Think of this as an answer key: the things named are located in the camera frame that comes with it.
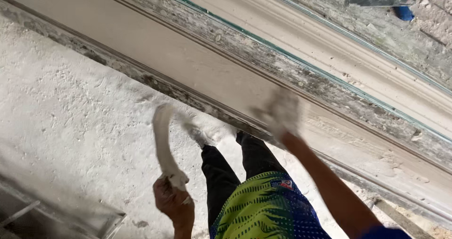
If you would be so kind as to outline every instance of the hand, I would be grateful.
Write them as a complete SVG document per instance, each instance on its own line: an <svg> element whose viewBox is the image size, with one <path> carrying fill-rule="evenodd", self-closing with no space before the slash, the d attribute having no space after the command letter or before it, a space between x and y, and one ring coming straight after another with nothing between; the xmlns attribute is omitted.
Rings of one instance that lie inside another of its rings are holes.
<svg viewBox="0 0 452 239"><path fill-rule="evenodd" d="M267 124L268 131L281 142L283 135L290 132L298 136L300 116L300 100L298 96L286 89L279 88L273 93L265 109L254 109L260 120Z"/></svg>
<svg viewBox="0 0 452 239"><path fill-rule="evenodd" d="M172 221L176 232L191 233L195 219L195 204L186 191L173 187L168 178L159 178L154 183L155 205Z"/></svg>

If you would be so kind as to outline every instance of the forearm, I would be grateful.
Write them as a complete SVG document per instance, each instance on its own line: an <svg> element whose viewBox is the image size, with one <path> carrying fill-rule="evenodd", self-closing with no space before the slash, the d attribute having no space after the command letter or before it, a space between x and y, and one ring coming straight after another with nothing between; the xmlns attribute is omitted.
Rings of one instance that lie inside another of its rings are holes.
<svg viewBox="0 0 452 239"><path fill-rule="evenodd" d="M174 239L191 239L193 226L174 226Z"/></svg>
<svg viewBox="0 0 452 239"><path fill-rule="evenodd" d="M351 239L381 225L370 209L314 155L304 141L286 133L282 137L282 143L311 175L331 215Z"/></svg>

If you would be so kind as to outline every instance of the shirt logo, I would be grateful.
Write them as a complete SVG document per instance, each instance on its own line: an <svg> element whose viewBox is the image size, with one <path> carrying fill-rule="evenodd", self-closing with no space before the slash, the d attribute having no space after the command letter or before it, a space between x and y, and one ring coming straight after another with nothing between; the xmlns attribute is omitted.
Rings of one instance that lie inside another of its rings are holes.
<svg viewBox="0 0 452 239"><path fill-rule="evenodd" d="M289 190L293 190L293 183L291 180L282 180L280 185Z"/></svg>

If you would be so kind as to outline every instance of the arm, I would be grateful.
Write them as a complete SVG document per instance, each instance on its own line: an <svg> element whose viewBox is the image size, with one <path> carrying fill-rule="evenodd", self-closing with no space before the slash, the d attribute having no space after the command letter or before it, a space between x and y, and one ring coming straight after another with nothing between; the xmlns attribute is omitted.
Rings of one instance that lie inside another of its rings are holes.
<svg viewBox="0 0 452 239"><path fill-rule="evenodd" d="M348 237L356 239L372 227L382 226L372 211L302 139L285 132L281 141L311 175L328 210Z"/></svg>
<svg viewBox="0 0 452 239"><path fill-rule="evenodd" d="M155 205L173 222L174 239L191 239L195 205L186 191L173 187L168 178L154 183Z"/></svg>

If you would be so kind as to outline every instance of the rough concrete surface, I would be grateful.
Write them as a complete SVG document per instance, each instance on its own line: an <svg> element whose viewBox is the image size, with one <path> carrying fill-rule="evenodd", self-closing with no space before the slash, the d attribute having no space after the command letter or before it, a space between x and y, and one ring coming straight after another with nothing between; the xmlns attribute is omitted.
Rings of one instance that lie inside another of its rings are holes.
<svg viewBox="0 0 452 239"><path fill-rule="evenodd" d="M291 0L347 28L452 90L451 0L416 0L417 18L398 19L390 7L355 7L348 0Z"/></svg>
<svg viewBox="0 0 452 239"><path fill-rule="evenodd" d="M151 120L162 103L171 103L206 129L245 179L230 126L3 17L0 95L0 172L68 211L83 213L93 202L123 210L130 219L117 238L172 238L171 223L156 210L152 195L161 172ZM187 188L196 204L193 237L208 238L200 150L178 116L169 137L179 167L190 178ZM313 204L325 230L333 238L346 238L302 166L290 154L270 149ZM442 231L428 221L424 225Z"/></svg>

